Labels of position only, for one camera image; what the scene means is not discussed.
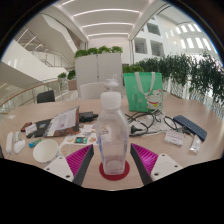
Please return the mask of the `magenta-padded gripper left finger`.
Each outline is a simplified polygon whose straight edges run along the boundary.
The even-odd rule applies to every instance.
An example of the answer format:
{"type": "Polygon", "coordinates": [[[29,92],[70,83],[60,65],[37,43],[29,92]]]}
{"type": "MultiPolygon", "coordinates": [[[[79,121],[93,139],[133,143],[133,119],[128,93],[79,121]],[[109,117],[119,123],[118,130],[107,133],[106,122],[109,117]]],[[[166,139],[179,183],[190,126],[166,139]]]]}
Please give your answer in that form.
{"type": "Polygon", "coordinates": [[[81,186],[93,155],[93,145],[87,145],[67,157],[58,156],[44,170],[81,186]]]}

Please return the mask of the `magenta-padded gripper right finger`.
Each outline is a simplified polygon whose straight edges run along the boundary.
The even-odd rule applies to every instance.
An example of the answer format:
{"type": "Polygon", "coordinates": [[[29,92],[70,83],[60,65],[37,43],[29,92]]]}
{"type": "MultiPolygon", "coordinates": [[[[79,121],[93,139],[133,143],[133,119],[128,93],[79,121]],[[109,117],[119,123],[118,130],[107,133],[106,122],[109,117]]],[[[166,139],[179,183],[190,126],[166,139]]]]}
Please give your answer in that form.
{"type": "Polygon", "coordinates": [[[156,154],[136,144],[131,144],[130,153],[144,185],[182,169],[182,166],[167,154],[156,154]]]}

